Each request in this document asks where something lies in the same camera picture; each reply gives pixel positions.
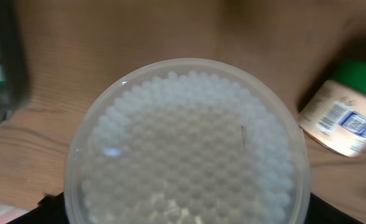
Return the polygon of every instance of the green cap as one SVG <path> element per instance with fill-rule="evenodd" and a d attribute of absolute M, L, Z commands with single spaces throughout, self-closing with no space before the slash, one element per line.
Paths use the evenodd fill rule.
<path fill-rule="evenodd" d="M 366 63 L 346 60 L 333 74 L 332 80 L 347 85 L 366 95 Z"/>

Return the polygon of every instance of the brown wooden surface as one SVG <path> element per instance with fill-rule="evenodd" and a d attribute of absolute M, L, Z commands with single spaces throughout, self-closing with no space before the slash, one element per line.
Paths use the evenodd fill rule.
<path fill-rule="evenodd" d="M 209 58 L 258 77 L 294 116 L 349 39 L 366 0 L 18 0 L 33 98 L 0 129 L 0 202 L 32 209 L 63 190 L 68 145 L 98 95 L 160 60 Z M 307 139 L 313 192 L 366 223 L 366 152 Z"/>

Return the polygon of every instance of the jar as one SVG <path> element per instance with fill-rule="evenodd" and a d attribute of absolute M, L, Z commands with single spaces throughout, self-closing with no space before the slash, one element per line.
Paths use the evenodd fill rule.
<path fill-rule="evenodd" d="M 310 137 L 344 156 L 366 148 L 366 63 L 344 61 L 299 114 Z"/>

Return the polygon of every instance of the honeycomb textured surface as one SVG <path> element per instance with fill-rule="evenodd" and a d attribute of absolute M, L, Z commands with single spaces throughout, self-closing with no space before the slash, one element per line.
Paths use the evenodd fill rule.
<path fill-rule="evenodd" d="M 284 223 L 294 168 L 279 119 L 240 84 L 190 72 L 134 86 L 83 152 L 94 224 Z"/>

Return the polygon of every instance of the label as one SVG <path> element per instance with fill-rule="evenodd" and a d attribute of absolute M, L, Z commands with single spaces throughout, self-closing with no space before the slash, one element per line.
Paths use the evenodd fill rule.
<path fill-rule="evenodd" d="M 366 96 L 328 80 L 299 115 L 299 125 L 345 156 L 366 148 Z"/>

